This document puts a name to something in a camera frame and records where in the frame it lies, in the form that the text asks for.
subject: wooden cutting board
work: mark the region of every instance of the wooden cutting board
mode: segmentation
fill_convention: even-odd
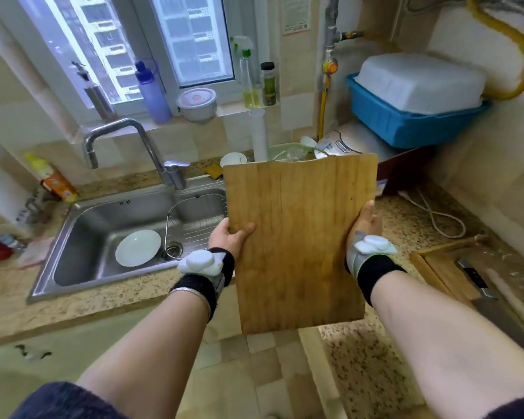
[[[224,168],[231,231],[256,231],[235,265],[244,334],[361,319],[345,270],[351,225],[377,188],[375,154]]]

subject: yellow sponge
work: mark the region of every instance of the yellow sponge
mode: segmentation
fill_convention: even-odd
[[[206,166],[204,168],[204,172],[206,172],[213,179],[217,179],[224,174],[223,168],[219,166],[217,163],[212,163],[210,164],[210,166]]]

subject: sticker on wall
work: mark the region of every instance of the sticker on wall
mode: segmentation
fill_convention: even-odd
[[[311,0],[282,0],[283,34],[311,28]]]

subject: hand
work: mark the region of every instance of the hand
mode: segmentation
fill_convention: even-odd
[[[353,243],[355,239],[355,232],[365,232],[367,235],[382,235],[382,218],[373,214],[374,213],[374,200],[369,200],[359,213],[359,217],[353,224],[351,231],[349,231],[347,248]]]
[[[242,245],[254,232],[254,229],[256,229],[254,222],[249,222],[237,233],[229,233],[229,218],[224,218],[212,231],[208,248],[224,248],[237,260],[241,254]]]

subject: sink basin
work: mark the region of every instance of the sink basin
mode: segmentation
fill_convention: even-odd
[[[174,267],[188,253],[206,248],[210,233],[226,216],[224,182],[209,176],[188,179],[184,190],[158,185],[74,204],[28,302]],[[142,229],[160,234],[160,251],[140,266],[121,266],[114,258],[117,246]]]

